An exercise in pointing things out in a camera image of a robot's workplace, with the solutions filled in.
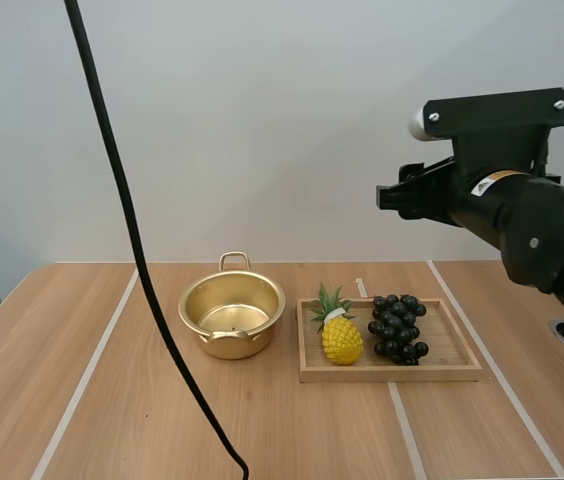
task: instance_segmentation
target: grape bunch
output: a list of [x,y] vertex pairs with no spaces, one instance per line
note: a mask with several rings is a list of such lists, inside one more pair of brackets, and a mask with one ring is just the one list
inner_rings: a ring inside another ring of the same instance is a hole
[[412,295],[373,298],[373,318],[369,332],[380,338],[373,351],[396,365],[418,365],[418,358],[429,353],[424,342],[411,342],[420,336],[417,317],[426,315],[426,307]]

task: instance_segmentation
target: black robotic arm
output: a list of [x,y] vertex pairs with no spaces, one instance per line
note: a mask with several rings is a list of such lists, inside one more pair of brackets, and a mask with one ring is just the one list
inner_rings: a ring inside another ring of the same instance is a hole
[[560,126],[561,88],[429,101],[411,133],[452,140],[454,155],[404,165],[397,185],[377,187],[377,205],[470,230],[500,250],[513,282],[564,305],[564,187],[545,170]]

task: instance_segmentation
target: table surface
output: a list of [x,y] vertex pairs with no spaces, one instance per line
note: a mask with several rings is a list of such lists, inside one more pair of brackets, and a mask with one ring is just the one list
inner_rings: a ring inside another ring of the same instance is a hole
[[[287,308],[244,360],[202,353],[182,323],[185,287],[211,264],[156,264],[169,326],[253,479],[564,475],[564,319],[498,262],[254,264]],[[160,339],[129,264],[57,264],[0,306],[0,478],[235,479]],[[487,369],[467,383],[298,382],[295,300],[320,281],[359,297],[443,298]]]

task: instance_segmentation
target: pot rim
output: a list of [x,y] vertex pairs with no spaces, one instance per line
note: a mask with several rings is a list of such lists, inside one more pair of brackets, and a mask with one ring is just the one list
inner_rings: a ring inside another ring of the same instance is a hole
[[195,323],[193,320],[189,318],[189,315],[186,313],[186,302],[191,296],[191,293],[193,293],[193,290],[199,287],[202,283],[211,280],[213,278],[223,277],[225,275],[247,275],[250,277],[258,278],[271,285],[271,287],[273,287],[273,290],[277,294],[278,308],[276,309],[275,313],[262,325],[247,330],[245,333],[249,337],[253,337],[258,333],[261,333],[267,328],[271,327],[282,316],[282,312],[284,311],[284,307],[286,304],[286,297],[284,295],[284,291],[282,290],[282,287],[280,287],[280,285],[276,281],[271,280],[270,278],[265,277],[264,275],[260,275],[259,273],[255,273],[251,270],[222,270],[220,272],[215,272],[206,275],[205,277],[202,277],[195,283],[189,285],[180,296],[180,301],[178,302],[178,312],[180,314],[180,318],[184,321],[186,326],[189,327],[191,330],[204,337],[209,337],[213,333],[211,330],[207,330],[205,328],[200,327],[197,323]]

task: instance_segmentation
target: pineapple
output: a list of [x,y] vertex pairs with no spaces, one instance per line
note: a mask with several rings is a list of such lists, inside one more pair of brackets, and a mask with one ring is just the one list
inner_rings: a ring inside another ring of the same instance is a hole
[[362,355],[362,336],[355,328],[352,317],[347,315],[351,308],[349,300],[339,298],[339,287],[329,297],[324,285],[320,284],[321,308],[313,309],[318,316],[313,320],[322,322],[318,333],[322,331],[322,347],[327,358],[336,365],[351,365]]

